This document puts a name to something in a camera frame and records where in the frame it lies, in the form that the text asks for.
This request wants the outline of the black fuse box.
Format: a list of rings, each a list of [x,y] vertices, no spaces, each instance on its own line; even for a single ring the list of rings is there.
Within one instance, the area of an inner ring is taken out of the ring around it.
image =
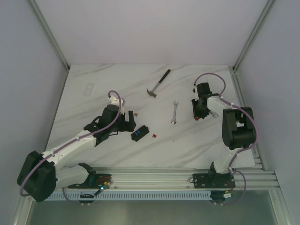
[[[145,137],[149,132],[149,128],[143,125],[131,134],[131,140],[137,142]]]

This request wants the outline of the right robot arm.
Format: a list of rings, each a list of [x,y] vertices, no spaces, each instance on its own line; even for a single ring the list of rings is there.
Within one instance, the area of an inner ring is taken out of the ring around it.
[[[222,119],[221,137],[226,149],[211,163],[206,173],[193,174],[194,188],[234,188],[233,163],[243,149],[249,149],[256,141],[253,111],[250,107],[238,107],[218,94],[212,93],[207,82],[194,85],[192,99],[193,117],[196,121],[209,114]]]

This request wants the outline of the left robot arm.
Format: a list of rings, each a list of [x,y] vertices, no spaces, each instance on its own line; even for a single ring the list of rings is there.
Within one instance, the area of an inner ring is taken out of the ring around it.
[[[87,163],[67,167],[72,159],[106,141],[113,133],[133,132],[136,123],[133,111],[125,113],[109,104],[101,116],[96,117],[74,138],[51,150],[31,152],[25,159],[17,178],[21,194],[36,202],[46,200],[56,189],[79,185],[92,188],[96,184],[96,171]]]

